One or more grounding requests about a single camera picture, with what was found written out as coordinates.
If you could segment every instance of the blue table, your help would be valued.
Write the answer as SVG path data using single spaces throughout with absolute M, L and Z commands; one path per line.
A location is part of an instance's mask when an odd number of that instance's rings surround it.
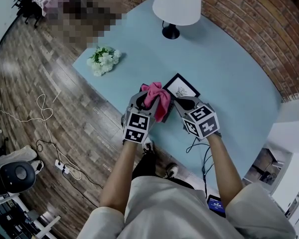
M 113 71 L 93 76 L 86 65 L 93 48 L 82 53 L 74 68 L 121 113 L 142 83 L 160 81 L 164 85 L 180 73 L 217 112 L 224 143 L 243 177 L 276 121 L 279 92 L 254 59 L 203 16 L 194 25 L 178 27 L 178 39 L 163 37 L 162 21 L 153 13 L 152 3 L 147 0 L 140 4 L 99 38 L 100 45 L 126 54 Z M 156 144 L 201 177 L 206 146 L 194 147 L 186 154 L 194 136 L 182 127 L 173 109 L 166 123 L 157 123 L 150 134 Z M 211 164 L 210 158 L 206 167 Z M 217 188 L 214 169 L 208 173 L 207 183 Z

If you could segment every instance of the leaf drawing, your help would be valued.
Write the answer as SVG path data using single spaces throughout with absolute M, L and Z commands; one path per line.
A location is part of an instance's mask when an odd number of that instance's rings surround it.
M 186 95 L 187 95 L 187 91 L 182 87 L 178 87 L 178 90 L 176 92 L 176 96 L 177 97 L 183 97 L 183 96 L 186 96 Z

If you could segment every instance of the table lamp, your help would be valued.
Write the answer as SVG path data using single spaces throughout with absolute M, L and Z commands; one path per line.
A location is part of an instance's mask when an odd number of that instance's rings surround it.
M 168 39 L 176 39 L 179 37 L 176 25 L 192 25 L 200 19 L 201 0 L 154 0 L 153 11 L 157 17 L 169 23 L 163 28 L 163 35 Z

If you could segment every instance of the white lampshade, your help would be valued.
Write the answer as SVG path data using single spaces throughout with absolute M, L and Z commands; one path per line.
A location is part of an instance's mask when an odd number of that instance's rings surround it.
M 154 0 L 153 11 L 167 23 L 192 25 L 200 19 L 201 0 Z

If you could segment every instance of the brick wall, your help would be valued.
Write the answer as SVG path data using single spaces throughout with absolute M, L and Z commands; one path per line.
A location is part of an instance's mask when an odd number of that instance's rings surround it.
M 201 11 L 250 53 L 284 101 L 299 99 L 299 0 L 202 0 Z

